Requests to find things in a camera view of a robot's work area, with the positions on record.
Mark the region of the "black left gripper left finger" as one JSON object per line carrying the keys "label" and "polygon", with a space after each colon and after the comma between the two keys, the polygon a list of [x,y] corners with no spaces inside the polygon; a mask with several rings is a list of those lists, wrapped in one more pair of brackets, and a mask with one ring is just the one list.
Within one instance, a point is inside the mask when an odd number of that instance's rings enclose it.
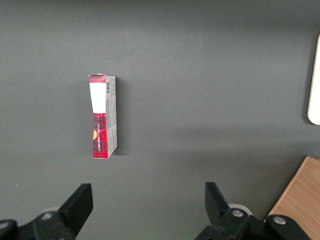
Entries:
{"label": "black left gripper left finger", "polygon": [[82,183],[58,210],[39,214],[18,226],[13,219],[0,221],[2,240],[74,240],[93,210],[90,183]]}

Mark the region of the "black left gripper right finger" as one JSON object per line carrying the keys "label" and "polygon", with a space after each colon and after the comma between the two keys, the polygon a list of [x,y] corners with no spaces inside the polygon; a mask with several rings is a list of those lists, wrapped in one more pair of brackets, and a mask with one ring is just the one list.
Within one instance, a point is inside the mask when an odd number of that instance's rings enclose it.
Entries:
{"label": "black left gripper right finger", "polygon": [[272,214],[258,220],[238,207],[229,207],[215,182],[205,183],[205,209],[210,225],[197,240],[309,240],[292,218]]}

